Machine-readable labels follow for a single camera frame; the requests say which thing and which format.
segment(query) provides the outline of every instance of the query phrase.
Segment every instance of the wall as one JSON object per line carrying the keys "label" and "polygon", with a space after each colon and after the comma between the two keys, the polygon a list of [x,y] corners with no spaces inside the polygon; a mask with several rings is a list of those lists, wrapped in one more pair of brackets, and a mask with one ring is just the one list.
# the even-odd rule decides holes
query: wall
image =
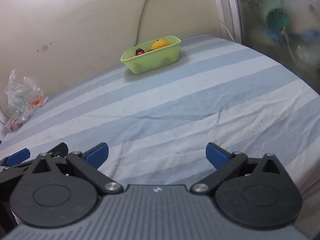
{"label": "wall", "polygon": [[[148,0],[139,43],[166,35],[220,37],[215,0]],[[145,0],[0,0],[0,105],[12,69],[54,95],[119,63],[134,46]]]}

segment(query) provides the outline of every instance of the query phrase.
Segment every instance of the striped bedsheet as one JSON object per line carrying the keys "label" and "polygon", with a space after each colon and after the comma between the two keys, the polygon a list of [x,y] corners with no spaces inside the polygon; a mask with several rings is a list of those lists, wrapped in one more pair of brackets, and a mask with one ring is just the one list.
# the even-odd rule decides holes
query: striped bedsheet
{"label": "striped bedsheet", "polygon": [[269,57],[202,35],[181,43],[175,64],[140,75],[119,65],[51,97],[6,135],[0,158],[106,142],[99,170],[124,186],[190,186],[214,171],[205,158],[210,141],[250,157],[275,153],[304,191],[319,179],[309,179],[319,161],[319,95]]}

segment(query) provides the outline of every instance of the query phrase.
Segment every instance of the plastic bag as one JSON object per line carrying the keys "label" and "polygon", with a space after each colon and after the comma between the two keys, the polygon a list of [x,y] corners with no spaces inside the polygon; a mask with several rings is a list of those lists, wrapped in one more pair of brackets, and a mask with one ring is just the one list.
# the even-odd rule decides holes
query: plastic bag
{"label": "plastic bag", "polygon": [[12,70],[4,89],[8,97],[8,108],[15,112],[6,123],[8,132],[19,129],[48,100],[30,78],[24,77],[23,84],[16,83],[15,78],[15,71]]}

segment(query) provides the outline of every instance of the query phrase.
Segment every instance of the green basket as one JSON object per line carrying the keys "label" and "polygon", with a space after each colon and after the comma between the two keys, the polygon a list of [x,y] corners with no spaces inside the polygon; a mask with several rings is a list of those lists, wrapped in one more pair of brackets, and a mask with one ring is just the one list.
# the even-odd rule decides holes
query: green basket
{"label": "green basket", "polygon": [[156,40],[149,41],[125,51],[120,61],[134,74],[141,74],[178,61],[181,40],[175,36],[166,36],[161,39],[170,42],[171,45],[130,58],[131,55],[135,54],[138,48],[143,49],[144,51],[150,49]]}

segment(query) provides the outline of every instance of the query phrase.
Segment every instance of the metal screw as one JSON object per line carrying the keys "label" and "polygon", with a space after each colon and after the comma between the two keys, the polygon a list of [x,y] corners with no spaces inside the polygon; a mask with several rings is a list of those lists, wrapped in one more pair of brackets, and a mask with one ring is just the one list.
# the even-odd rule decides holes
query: metal screw
{"label": "metal screw", "polygon": [[121,185],[116,183],[116,182],[109,182],[106,185],[104,185],[104,187],[105,187],[106,190],[115,191],[115,190],[120,189]]}
{"label": "metal screw", "polygon": [[194,184],[192,187],[192,190],[195,192],[206,192],[208,189],[209,187],[203,183]]}
{"label": "metal screw", "polygon": [[73,152],[71,152],[71,154],[81,154],[82,152],[80,152],[80,151],[73,151]]}

